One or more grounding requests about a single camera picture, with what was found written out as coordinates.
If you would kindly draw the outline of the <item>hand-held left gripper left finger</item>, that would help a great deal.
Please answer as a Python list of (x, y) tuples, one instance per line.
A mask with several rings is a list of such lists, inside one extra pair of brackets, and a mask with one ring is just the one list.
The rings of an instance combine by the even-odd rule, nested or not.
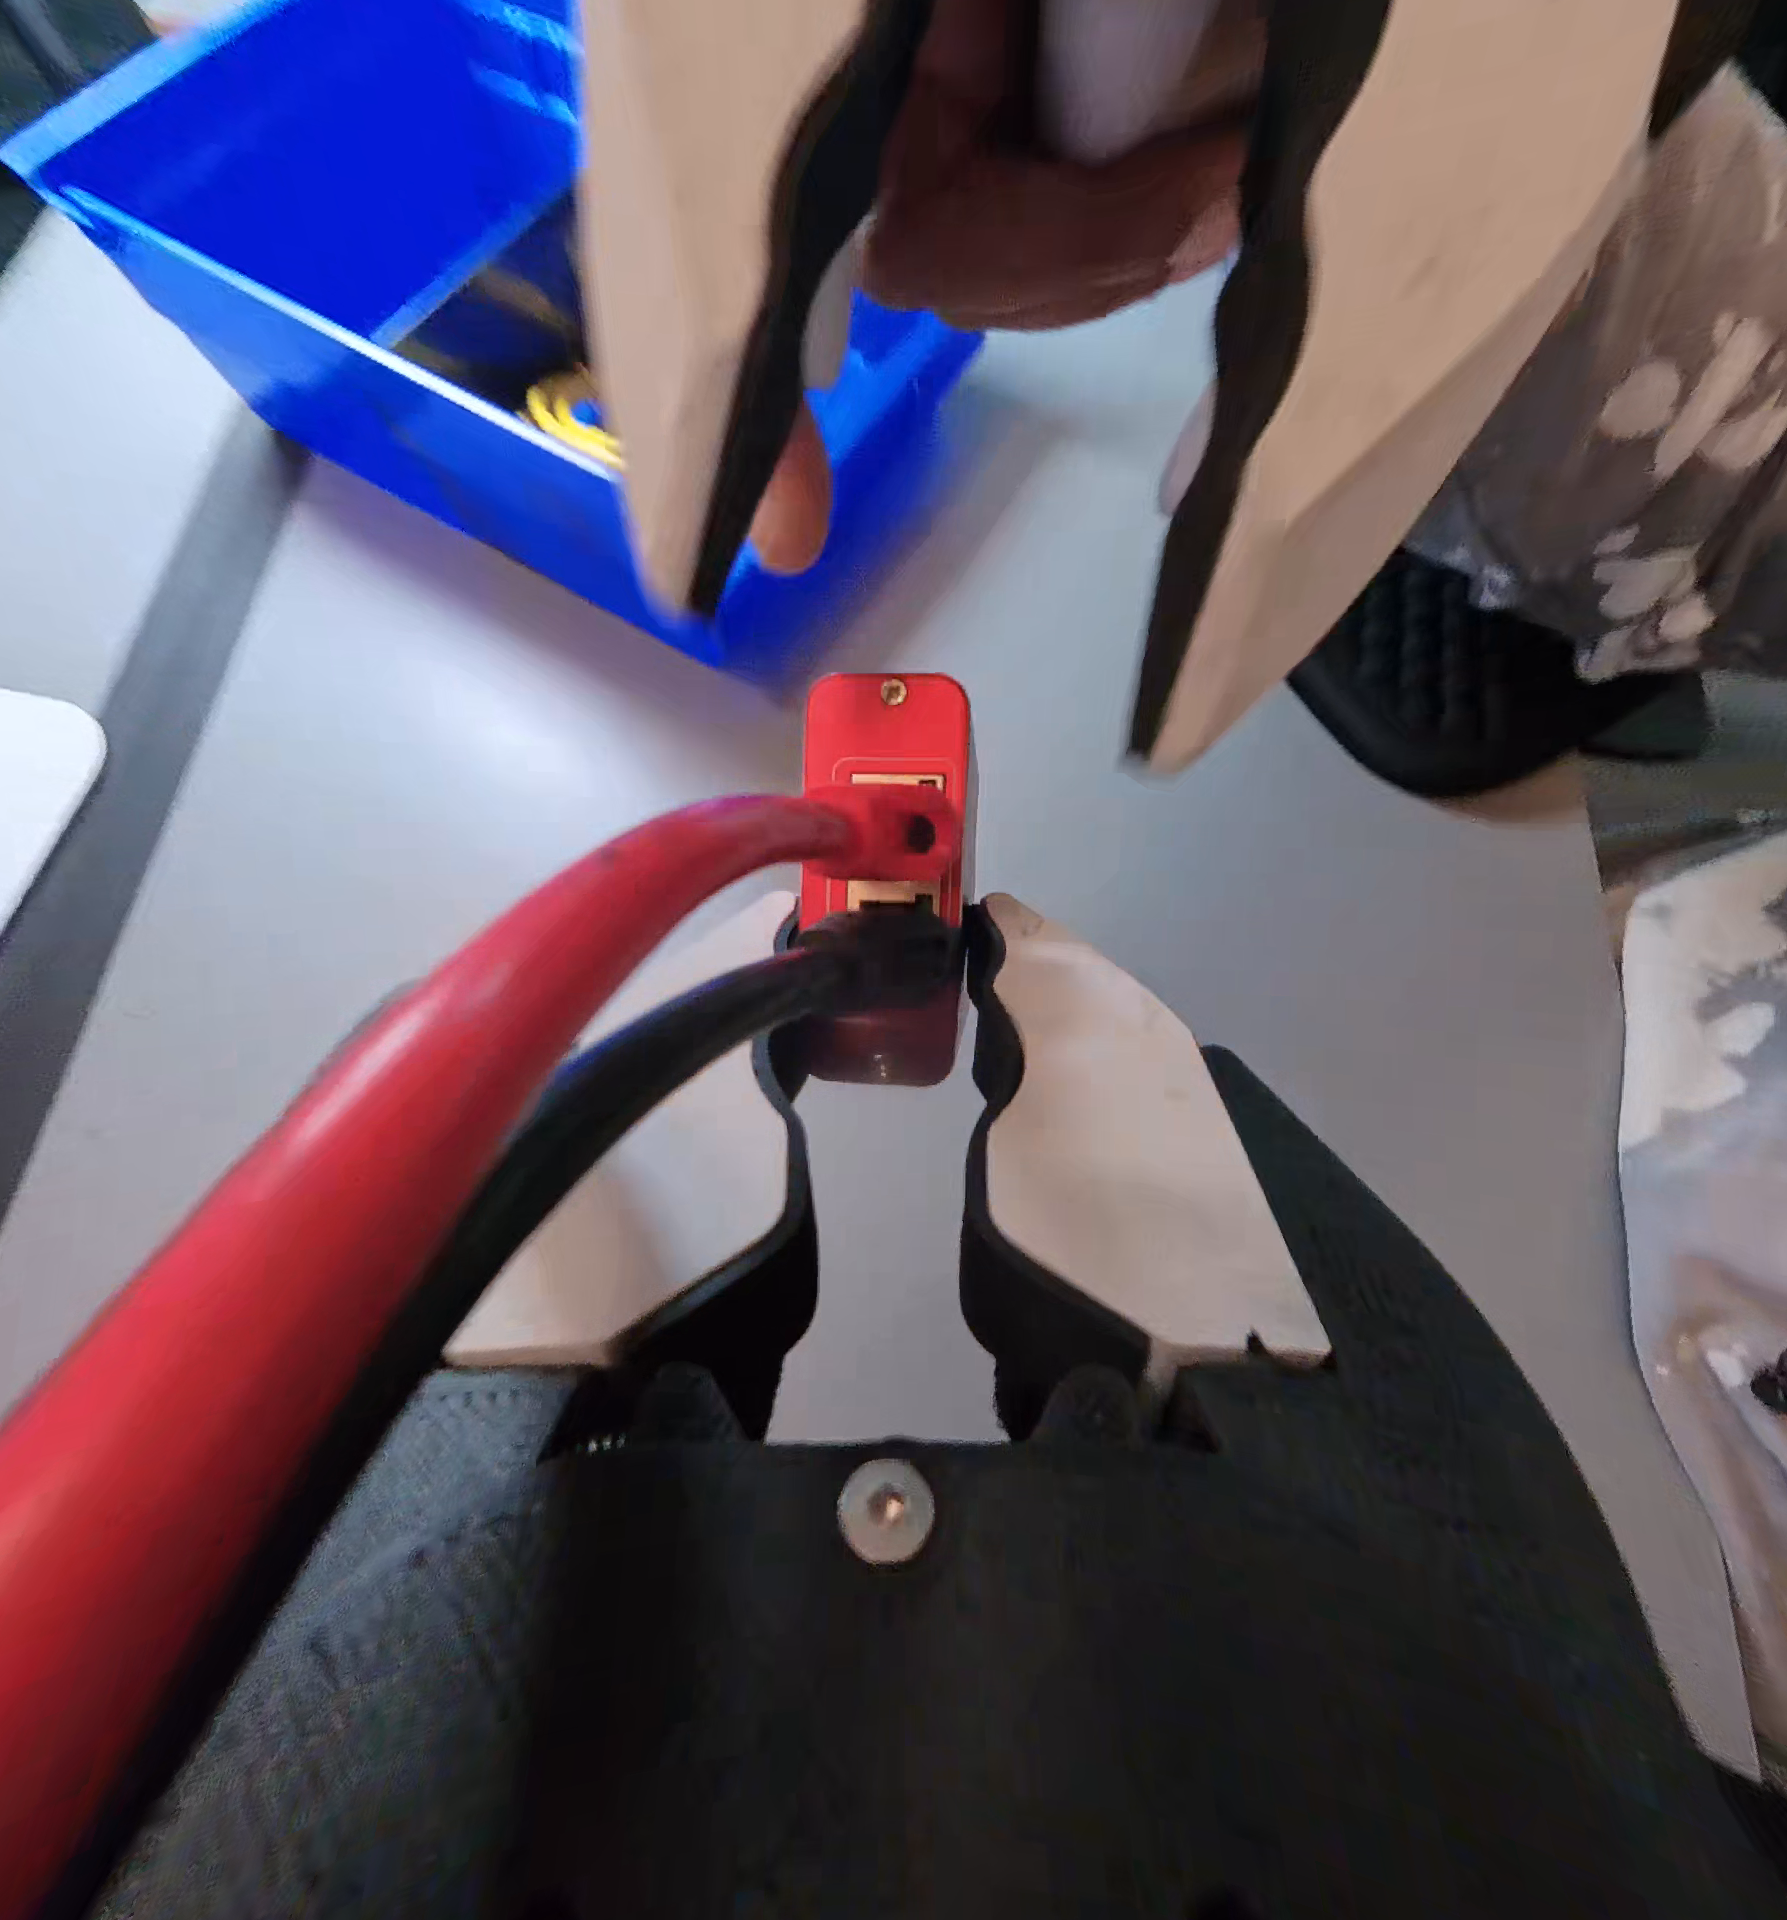
[(626, 1355), (658, 1309), (761, 1247), (787, 1206), (789, 1127), (743, 1042), (624, 1134), (510, 1251), (444, 1348), (460, 1372)]

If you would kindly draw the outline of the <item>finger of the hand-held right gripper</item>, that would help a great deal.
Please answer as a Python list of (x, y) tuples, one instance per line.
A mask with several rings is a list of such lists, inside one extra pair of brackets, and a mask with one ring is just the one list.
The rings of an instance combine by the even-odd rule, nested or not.
[(1591, 264), (1673, 2), (1265, 3), (1129, 755), (1175, 774), (1365, 588)]
[(580, 3), (578, 275), (646, 592), (713, 618), (931, 3)]

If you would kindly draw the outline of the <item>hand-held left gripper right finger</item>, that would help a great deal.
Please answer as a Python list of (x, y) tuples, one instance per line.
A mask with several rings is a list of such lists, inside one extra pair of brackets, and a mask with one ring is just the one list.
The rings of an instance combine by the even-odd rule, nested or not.
[(1333, 1343), (1185, 1019), (1005, 892), (969, 922), (961, 1307), (1011, 1376), (1173, 1376)]

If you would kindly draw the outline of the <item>blue plastic bin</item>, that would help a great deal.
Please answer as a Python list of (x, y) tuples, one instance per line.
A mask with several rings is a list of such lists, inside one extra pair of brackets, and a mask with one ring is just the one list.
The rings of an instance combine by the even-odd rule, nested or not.
[(827, 650), (945, 479), (979, 336), (857, 295), (811, 397), (835, 479), (817, 564), (745, 550), (713, 618), (642, 590), (624, 494), (526, 394), (584, 360), (570, 258), (578, 3), (242, 3), (0, 144), (256, 414), (314, 456), (757, 682)]

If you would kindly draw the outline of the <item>red ethernet splitter box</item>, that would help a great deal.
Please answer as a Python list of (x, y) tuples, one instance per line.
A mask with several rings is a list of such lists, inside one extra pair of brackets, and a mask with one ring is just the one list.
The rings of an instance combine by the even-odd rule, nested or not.
[[(945, 674), (829, 674), (809, 688), (803, 789), (925, 785), (953, 804), (953, 869), (927, 882), (817, 876), (801, 869), (797, 932), (837, 913), (931, 910), (959, 929), (975, 878), (977, 758), (969, 698)], [(827, 1084), (927, 1090), (953, 1069), (961, 972), (923, 1001), (817, 1019), (799, 1042), (807, 1076)]]

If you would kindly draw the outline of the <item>person's right hand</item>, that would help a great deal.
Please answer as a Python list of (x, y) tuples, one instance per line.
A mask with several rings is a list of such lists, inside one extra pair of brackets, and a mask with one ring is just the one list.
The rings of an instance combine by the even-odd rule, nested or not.
[(1241, 228), (1267, 5), (1219, 3), (1185, 119), (1101, 164), (1033, 130), (1037, 3), (941, 2), (861, 231), (859, 283), (969, 329), (1089, 324), (1191, 280)]

